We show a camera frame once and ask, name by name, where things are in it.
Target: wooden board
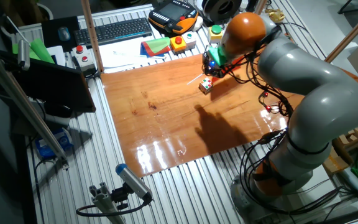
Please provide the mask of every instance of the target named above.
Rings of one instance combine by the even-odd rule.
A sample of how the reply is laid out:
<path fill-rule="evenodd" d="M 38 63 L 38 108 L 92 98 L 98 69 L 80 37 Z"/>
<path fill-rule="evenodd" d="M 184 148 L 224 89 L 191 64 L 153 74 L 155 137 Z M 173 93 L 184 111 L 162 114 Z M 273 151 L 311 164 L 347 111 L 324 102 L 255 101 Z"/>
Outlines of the wooden board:
<path fill-rule="evenodd" d="M 255 141 L 287 119 L 258 102 L 262 90 L 227 75 L 204 95 L 201 55 L 119 73 L 102 82 L 126 164 L 139 176 Z M 246 79 L 245 67 L 235 74 Z M 295 107 L 303 98 L 287 93 Z M 268 96 L 266 104 L 277 99 Z"/>

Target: orange device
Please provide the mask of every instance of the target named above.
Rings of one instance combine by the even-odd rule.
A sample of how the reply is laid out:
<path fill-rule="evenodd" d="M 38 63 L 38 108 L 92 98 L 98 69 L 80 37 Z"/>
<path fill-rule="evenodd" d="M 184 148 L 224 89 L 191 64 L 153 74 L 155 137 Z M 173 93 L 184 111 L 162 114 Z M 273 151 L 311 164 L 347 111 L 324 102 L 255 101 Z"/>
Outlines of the orange device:
<path fill-rule="evenodd" d="M 182 1 L 165 1 L 149 13 L 149 21 L 167 32 L 183 34 L 196 22 L 198 11 Z"/>

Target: green button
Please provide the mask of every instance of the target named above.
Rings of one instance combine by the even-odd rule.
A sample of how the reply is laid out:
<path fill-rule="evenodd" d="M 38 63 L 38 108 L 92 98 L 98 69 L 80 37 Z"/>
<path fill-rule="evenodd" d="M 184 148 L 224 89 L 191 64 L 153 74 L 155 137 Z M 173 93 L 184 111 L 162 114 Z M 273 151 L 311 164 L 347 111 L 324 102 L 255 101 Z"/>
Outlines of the green button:
<path fill-rule="evenodd" d="M 213 25 L 211 31 L 213 34 L 220 34 L 222 32 L 222 28 L 219 25 Z"/>

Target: orange button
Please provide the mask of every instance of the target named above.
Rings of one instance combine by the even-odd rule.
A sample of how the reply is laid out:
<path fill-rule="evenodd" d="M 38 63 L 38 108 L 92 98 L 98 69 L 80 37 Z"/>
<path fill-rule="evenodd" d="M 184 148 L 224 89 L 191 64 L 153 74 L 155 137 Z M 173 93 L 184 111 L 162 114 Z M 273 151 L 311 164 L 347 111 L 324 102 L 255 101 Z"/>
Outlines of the orange button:
<path fill-rule="evenodd" d="M 175 43 L 181 44 L 181 37 L 177 37 L 177 38 L 175 39 Z"/>

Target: keyboard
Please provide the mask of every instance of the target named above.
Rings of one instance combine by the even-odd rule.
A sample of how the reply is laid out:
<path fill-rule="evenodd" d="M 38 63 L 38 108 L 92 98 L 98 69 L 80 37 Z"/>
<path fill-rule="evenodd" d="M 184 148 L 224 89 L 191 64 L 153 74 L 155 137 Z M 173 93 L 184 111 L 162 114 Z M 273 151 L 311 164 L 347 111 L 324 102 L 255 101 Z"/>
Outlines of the keyboard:
<path fill-rule="evenodd" d="M 95 30 L 99 45 L 152 35 L 152 29 L 146 18 L 97 26 Z M 91 46 L 90 35 L 87 29 L 74 31 L 74 36 L 77 45 Z"/>

